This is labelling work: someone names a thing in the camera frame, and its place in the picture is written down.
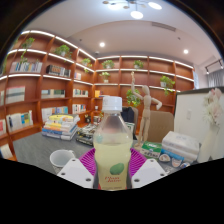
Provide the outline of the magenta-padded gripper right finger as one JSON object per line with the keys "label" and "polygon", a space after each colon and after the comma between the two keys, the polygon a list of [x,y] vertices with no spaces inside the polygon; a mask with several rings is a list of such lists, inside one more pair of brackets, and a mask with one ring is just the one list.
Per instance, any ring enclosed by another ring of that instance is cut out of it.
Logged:
{"label": "magenta-padded gripper right finger", "polygon": [[129,176],[133,188],[141,188],[166,176],[166,172],[155,159],[147,159],[131,148]]}

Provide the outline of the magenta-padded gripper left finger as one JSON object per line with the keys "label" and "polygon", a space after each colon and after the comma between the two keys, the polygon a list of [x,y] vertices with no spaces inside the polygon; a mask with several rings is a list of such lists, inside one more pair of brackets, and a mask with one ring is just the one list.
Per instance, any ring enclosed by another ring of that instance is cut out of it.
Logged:
{"label": "magenta-padded gripper left finger", "polygon": [[94,154],[95,149],[92,148],[79,159],[70,159],[58,176],[81,187],[92,189],[97,171]]}

